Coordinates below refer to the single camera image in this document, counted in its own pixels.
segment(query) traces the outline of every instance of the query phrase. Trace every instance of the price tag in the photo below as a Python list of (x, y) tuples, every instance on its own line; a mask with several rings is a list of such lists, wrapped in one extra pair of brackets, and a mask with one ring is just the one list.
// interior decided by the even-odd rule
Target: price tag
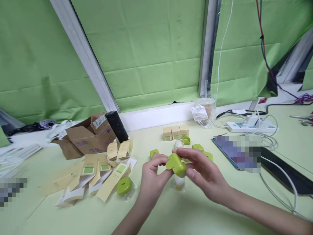
[(195, 121), (208, 119), (208, 114), (206, 113), (205, 107), (201, 105), (199, 107), (192, 107), (191, 112)]

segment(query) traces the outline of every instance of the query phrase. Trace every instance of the right hand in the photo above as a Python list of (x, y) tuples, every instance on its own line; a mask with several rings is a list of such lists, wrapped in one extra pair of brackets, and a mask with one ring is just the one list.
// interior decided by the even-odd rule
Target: right hand
[(193, 166), (187, 168), (186, 175), (208, 199), (227, 207), (231, 206), (235, 190), (226, 182), (217, 165), (203, 152), (198, 149), (177, 149), (172, 152), (192, 162)]

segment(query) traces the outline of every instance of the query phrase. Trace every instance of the clear glass bottle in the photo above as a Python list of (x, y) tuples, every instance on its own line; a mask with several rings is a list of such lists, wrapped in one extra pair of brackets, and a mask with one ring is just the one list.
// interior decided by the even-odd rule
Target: clear glass bottle
[(117, 183), (117, 194), (128, 201), (135, 192), (135, 185), (129, 177), (125, 177)]

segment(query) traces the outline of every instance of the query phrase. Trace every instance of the green curtain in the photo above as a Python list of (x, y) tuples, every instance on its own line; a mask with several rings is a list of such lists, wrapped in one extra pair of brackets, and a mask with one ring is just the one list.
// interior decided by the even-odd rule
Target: green curtain
[(26, 124), (105, 111), (49, 0), (0, 1), (0, 108)]
[(303, 86), (301, 90), (313, 89), (313, 57), (307, 66), (306, 73), (303, 78)]
[[(312, 0), (267, 0), (262, 6), (266, 57), (273, 67), (313, 22)], [(211, 92), (216, 93), (217, 67), (231, 0), (223, 0), (212, 69)], [(225, 36), (219, 70), (217, 106), (269, 97), (267, 69), (261, 52), (255, 0), (235, 0)]]
[(71, 0), (122, 112), (193, 101), (205, 0)]

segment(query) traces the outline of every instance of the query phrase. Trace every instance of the sticker label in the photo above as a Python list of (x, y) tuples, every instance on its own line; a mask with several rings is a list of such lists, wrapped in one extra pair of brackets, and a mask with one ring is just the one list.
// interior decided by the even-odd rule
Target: sticker label
[(205, 107), (201, 105), (200, 107), (192, 107), (191, 112), (193, 115), (193, 119), (195, 121), (202, 121), (202, 120), (208, 119), (208, 114), (205, 111)]
[(97, 129), (107, 118), (102, 115), (101, 117), (99, 117), (96, 121), (94, 121), (92, 124), (94, 125), (94, 127)]

